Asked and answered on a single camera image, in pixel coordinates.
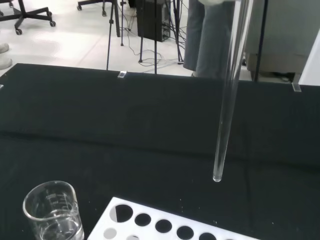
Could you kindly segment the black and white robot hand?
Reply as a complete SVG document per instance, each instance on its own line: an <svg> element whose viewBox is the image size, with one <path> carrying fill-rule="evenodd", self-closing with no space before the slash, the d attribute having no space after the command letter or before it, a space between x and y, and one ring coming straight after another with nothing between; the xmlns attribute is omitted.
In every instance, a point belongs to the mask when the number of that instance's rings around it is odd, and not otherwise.
<svg viewBox="0 0 320 240"><path fill-rule="evenodd" d="M225 2L234 2L235 0L198 0L204 6L216 6Z"/></svg>

